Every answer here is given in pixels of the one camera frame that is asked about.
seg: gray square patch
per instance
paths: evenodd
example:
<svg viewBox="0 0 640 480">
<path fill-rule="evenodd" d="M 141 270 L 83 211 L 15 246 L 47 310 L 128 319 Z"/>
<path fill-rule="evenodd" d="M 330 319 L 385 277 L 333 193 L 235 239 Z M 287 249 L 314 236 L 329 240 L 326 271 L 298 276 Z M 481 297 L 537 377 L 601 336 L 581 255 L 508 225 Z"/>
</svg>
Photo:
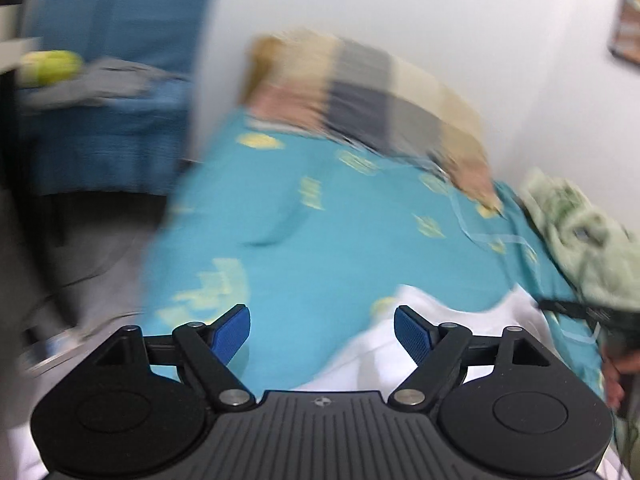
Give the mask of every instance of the gray square patch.
<svg viewBox="0 0 640 480">
<path fill-rule="evenodd" d="M 325 126 L 338 138 L 357 140 L 382 155 L 391 154 L 388 135 L 388 100 L 378 92 L 334 82 L 329 91 Z"/>
<path fill-rule="evenodd" d="M 389 101 L 391 149 L 409 156 L 433 156 L 442 150 L 442 122 L 424 108 L 391 97 Z"/>
<path fill-rule="evenodd" d="M 335 81 L 388 92 L 391 58 L 382 50 L 344 40 L 332 77 Z"/>
</svg>

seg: human hand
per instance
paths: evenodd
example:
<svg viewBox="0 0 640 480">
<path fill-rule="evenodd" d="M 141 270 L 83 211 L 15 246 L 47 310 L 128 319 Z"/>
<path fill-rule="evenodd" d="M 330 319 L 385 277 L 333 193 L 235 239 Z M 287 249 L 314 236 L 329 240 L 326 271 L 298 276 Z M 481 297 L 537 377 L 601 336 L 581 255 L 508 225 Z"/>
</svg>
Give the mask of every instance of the human hand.
<svg viewBox="0 0 640 480">
<path fill-rule="evenodd" d="M 620 376 L 633 375 L 640 372 L 640 350 L 617 358 L 611 358 L 602 348 L 602 375 L 604 376 L 604 393 L 607 406 L 617 410 L 625 398 L 625 391 L 620 385 Z"/>
</svg>

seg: white fabric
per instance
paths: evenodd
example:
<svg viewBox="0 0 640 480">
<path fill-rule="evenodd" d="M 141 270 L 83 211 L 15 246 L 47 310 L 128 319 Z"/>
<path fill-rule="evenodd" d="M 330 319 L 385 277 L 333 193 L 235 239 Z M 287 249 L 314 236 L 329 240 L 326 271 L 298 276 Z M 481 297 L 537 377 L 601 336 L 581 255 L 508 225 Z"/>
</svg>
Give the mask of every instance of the white fabric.
<svg viewBox="0 0 640 480">
<path fill-rule="evenodd" d="M 375 315 L 372 327 L 351 339 L 311 382 L 297 390 L 379 390 L 386 399 L 416 368 L 394 333 L 394 312 L 404 304 L 434 325 L 455 322 L 466 326 L 474 335 L 499 336 L 506 326 L 521 326 L 556 353 L 544 315 L 537 309 L 535 300 L 519 285 L 498 305 L 484 312 L 451 310 L 419 288 L 401 285 L 395 303 Z M 488 375 L 492 369 L 492 366 L 471 367 L 465 381 Z M 619 457 L 609 447 L 597 473 L 605 480 L 631 480 L 624 468 L 619 476 L 621 468 Z"/>
</svg>

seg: gray garment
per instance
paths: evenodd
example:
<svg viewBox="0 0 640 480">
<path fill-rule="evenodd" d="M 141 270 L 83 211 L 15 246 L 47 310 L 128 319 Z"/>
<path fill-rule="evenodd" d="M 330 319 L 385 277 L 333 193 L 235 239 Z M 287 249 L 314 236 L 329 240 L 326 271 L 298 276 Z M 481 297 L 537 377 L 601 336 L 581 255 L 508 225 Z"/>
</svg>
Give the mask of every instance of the gray garment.
<svg viewBox="0 0 640 480">
<path fill-rule="evenodd" d="M 29 92 L 23 104 L 32 111 L 104 106 L 108 98 L 139 96 L 151 89 L 153 81 L 170 77 L 175 76 L 149 65 L 101 57 L 76 78 Z"/>
</svg>

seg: framed picture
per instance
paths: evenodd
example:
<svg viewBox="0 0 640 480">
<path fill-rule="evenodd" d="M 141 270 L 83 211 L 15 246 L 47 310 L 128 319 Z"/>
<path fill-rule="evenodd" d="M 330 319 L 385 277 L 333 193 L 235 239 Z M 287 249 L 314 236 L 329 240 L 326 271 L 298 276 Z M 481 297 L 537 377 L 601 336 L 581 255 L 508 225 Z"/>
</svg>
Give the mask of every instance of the framed picture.
<svg viewBox="0 0 640 480">
<path fill-rule="evenodd" d="M 640 0 L 620 0 L 610 50 L 614 56 L 640 65 Z"/>
</svg>

